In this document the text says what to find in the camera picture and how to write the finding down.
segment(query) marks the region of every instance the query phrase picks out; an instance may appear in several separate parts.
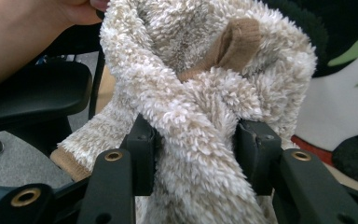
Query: gray carpet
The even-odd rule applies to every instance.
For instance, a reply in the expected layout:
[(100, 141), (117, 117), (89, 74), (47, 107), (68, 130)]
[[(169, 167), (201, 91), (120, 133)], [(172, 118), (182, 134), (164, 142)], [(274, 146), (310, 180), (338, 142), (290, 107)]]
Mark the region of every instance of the gray carpet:
[[(86, 64), (91, 73), (95, 71), (97, 53), (77, 55), (76, 60)], [(72, 130), (83, 126), (89, 109), (70, 116)], [(18, 187), (31, 183), (44, 183), (59, 188), (72, 182), (68, 174), (58, 168), (49, 158), (34, 147), (10, 133), (0, 132), (5, 150), (0, 153), (0, 186)]]

